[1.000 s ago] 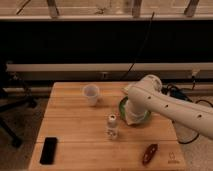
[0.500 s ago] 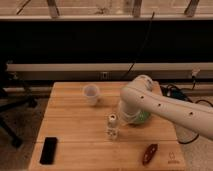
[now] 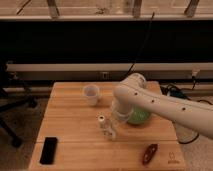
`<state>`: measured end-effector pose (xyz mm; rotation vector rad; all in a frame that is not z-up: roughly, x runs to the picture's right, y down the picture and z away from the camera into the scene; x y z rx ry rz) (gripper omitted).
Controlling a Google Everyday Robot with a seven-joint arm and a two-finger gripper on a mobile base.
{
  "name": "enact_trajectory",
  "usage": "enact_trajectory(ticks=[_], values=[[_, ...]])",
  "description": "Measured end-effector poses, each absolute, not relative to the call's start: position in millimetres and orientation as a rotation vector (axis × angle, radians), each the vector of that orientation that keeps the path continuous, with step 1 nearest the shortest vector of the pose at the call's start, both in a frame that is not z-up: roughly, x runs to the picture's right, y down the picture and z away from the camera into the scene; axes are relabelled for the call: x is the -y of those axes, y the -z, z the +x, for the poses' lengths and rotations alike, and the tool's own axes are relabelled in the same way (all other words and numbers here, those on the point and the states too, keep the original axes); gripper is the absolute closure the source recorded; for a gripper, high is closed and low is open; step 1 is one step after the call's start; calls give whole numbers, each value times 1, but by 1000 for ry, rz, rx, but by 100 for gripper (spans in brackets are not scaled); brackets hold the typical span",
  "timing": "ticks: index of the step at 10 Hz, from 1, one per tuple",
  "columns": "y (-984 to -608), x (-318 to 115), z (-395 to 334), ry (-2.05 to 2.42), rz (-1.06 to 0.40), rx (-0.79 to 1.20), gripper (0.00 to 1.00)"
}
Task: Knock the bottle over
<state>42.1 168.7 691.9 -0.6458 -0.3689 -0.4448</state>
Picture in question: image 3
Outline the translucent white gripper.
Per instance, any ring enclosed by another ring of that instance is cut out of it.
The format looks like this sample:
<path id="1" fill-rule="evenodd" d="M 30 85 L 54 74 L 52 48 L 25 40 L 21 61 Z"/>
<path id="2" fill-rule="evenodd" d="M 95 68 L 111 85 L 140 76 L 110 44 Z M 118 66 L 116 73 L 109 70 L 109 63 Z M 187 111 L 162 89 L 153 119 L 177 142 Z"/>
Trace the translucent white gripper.
<path id="1" fill-rule="evenodd" d="M 109 117 L 109 121 L 110 121 L 110 133 L 112 136 L 112 140 L 115 140 L 118 136 L 118 128 L 122 125 L 125 124 L 124 120 L 119 120 L 118 118 L 116 118 L 115 116 L 111 115 Z"/>

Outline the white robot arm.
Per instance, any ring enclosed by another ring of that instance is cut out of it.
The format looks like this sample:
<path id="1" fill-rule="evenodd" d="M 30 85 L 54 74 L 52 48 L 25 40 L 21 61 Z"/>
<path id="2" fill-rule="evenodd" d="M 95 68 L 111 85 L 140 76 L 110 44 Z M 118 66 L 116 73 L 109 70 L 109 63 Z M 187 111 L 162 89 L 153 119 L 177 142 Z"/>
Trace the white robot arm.
<path id="1" fill-rule="evenodd" d="M 139 107 L 213 139 L 213 105 L 153 93 L 146 85 L 142 74 L 133 73 L 114 87 L 111 110 L 118 121 L 126 122 Z"/>

